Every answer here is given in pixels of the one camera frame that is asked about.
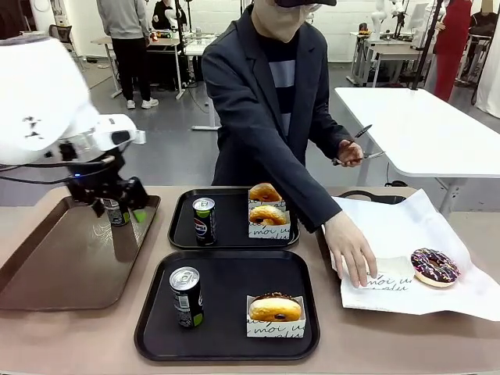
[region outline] hand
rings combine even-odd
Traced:
[[[325,238],[334,255],[337,273],[342,278],[342,256],[349,270],[352,285],[367,285],[366,263],[371,277],[377,277],[377,261],[363,233],[343,211],[325,223]]]
[[[436,30],[443,31],[446,30],[446,26],[442,22],[436,22]]]
[[[344,139],[338,146],[337,159],[342,166],[358,166],[363,160],[363,150],[358,144]]]

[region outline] dark blazer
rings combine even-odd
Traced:
[[[251,11],[252,5],[203,55],[207,91],[222,125],[213,184],[271,182],[313,231],[341,209],[305,168],[307,142],[312,140],[333,159],[339,142],[351,139],[328,112],[327,43],[308,23],[298,30],[295,105],[285,137],[273,76]]]

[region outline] paper wrapper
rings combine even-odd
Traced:
[[[302,297],[294,300],[302,307],[300,320],[295,322],[262,322],[250,319],[250,305],[255,297],[247,295],[247,337],[249,338],[303,338],[305,330],[305,309]]]
[[[387,289],[392,284],[384,282],[355,288],[344,269],[341,282],[344,307],[415,315],[455,311],[500,321],[500,285],[472,263],[467,247],[436,212],[423,190],[397,205],[346,198],[334,200],[365,235],[377,263],[382,266],[382,280],[388,277],[394,280],[395,275],[398,286],[404,286]],[[406,266],[403,262],[396,265],[400,261],[394,258],[402,257],[408,264],[411,254],[419,248],[438,250],[451,258],[461,273],[458,280],[443,288],[431,287],[416,278],[411,283],[402,282],[407,277],[403,271]]]
[[[250,238],[289,240],[291,231],[290,213],[287,211],[285,215],[287,216],[288,224],[283,225],[262,225],[248,221],[248,236]]]

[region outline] striped shirt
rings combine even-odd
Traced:
[[[297,58],[298,33],[288,43],[262,35],[258,35],[258,38],[273,74],[284,133],[288,136],[295,100],[295,59]]]

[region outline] person in gray shirt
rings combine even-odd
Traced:
[[[158,105],[151,98],[149,87],[147,48],[149,30],[144,0],[97,0],[104,32],[112,39],[112,47],[118,60],[118,73],[127,108],[134,109],[133,77],[137,77],[141,90],[143,109]]]

